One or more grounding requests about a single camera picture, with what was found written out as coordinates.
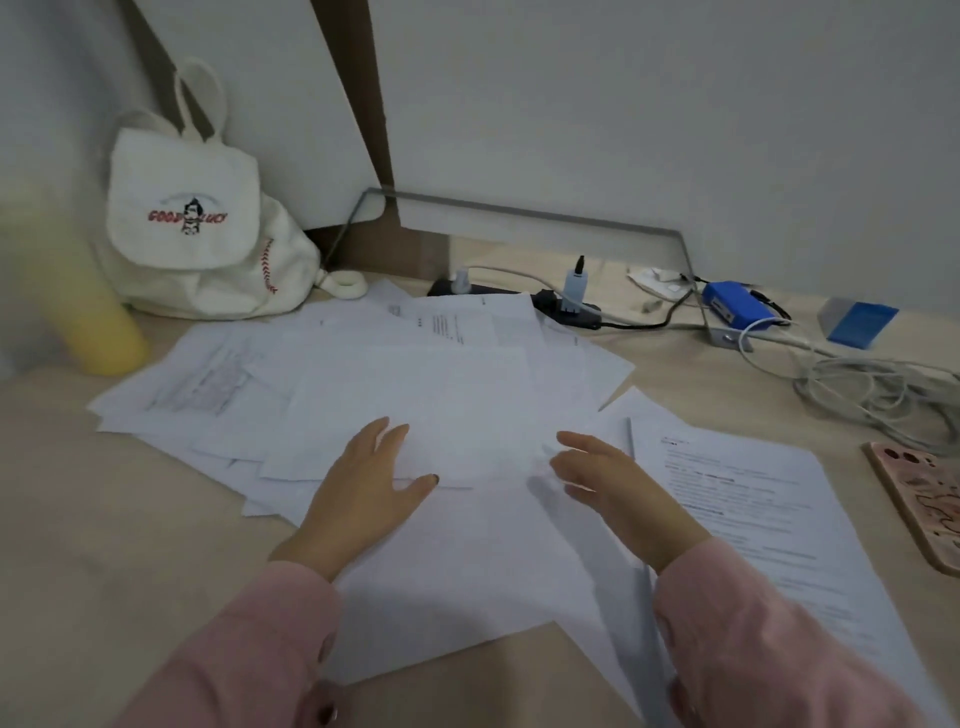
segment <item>metal bracket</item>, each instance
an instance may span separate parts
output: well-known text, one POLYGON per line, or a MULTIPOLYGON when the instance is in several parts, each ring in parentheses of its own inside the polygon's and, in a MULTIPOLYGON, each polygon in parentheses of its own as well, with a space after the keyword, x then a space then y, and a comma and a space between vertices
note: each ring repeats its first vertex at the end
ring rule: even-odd
MULTIPOLYGON (((684 234, 678 230, 672 230, 670 228, 658 228, 650 225, 621 223, 617 222, 616 220, 603 220, 595 217, 566 215, 561 212, 548 212, 538 209, 526 209, 524 207, 476 203, 471 200, 457 200, 450 197, 438 197, 437 195, 423 195, 419 192, 403 192, 392 187, 368 187, 363 191, 363 193, 360 195, 360 198, 357 200, 356 205, 353 206, 353 211, 350 213, 349 218, 340 228, 340 231, 337 233, 337 237, 330 246, 330 252, 326 254, 327 261, 333 257, 333 254, 343 242, 350 225, 353 224, 353 220, 356 217, 357 212, 360 210, 361 205, 363 205, 366 201, 368 195, 380 195, 382 197, 392 198, 395 200, 413 200, 421 203, 432 203, 434 205, 445 205, 449 207, 462 207, 464 209, 475 209, 482 212, 495 212, 502 215, 514 215, 515 217, 526 217, 534 220, 548 220, 550 222, 569 223, 571 225, 582 225, 588 228, 605 228, 607 230, 640 232, 646 235, 659 235, 662 237, 673 238, 680 244, 680 248, 684 253, 686 271, 683 273, 688 276, 690 280, 696 280, 696 276, 693 273, 693 263, 690 261, 690 253, 686 249, 686 240, 684 239, 684 234)), ((736 349, 736 341, 737 337, 739 336, 739 331, 731 328, 715 328, 710 325, 707 317, 707 309, 704 307, 703 299, 701 298, 700 292, 697 290, 696 285, 693 287, 693 298, 696 299, 697 307, 700 309, 700 315, 704 320, 704 329, 708 333, 709 342, 715 347, 721 347, 723 349, 736 349)), ((743 344, 743 348, 747 352, 751 352, 753 350, 753 347, 750 346, 749 340, 744 341, 743 344)))

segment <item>blue battery pack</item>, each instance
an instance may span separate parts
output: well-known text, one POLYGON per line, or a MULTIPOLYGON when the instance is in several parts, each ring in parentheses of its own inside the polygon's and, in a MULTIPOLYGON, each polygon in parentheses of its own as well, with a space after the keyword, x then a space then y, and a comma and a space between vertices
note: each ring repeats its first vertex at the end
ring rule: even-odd
MULTIPOLYGON (((719 280, 704 288, 704 303, 727 322, 730 328, 746 328, 754 321, 769 319, 772 313, 763 303, 750 295, 750 291, 735 280, 719 280)), ((752 330, 769 328, 773 322, 760 324, 752 330)))

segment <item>pink shirt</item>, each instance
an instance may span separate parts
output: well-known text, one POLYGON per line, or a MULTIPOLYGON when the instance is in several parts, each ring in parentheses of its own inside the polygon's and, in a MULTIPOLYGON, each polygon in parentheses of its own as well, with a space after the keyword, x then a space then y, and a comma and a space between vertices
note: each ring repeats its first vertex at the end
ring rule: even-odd
MULTIPOLYGON (((654 612, 680 676, 671 699, 684 725, 924 725, 899 687, 718 539, 664 570, 654 612)), ((114 726, 317 726, 331 702, 318 667, 339 615, 335 590, 316 573, 268 564, 114 726)))

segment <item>red stitching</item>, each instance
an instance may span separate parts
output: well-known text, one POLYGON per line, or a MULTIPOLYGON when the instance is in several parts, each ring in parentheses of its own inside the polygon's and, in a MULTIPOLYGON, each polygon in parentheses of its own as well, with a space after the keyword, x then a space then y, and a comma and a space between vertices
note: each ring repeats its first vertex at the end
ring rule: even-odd
POLYGON ((278 289, 270 283, 270 246, 273 244, 274 239, 270 238, 260 256, 260 270, 263 271, 263 284, 267 286, 267 290, 271 293, 276 293, 278 289))

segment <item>pink phone case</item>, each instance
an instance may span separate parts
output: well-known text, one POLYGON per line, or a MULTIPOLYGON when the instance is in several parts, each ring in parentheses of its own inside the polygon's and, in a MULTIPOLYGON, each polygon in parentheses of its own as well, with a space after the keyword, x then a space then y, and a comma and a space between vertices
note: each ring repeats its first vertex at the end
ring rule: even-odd
POLYGON ((957 474, 928 452, 879 443, 863 448, 926 560, 943 573, 960 576, 957 474))

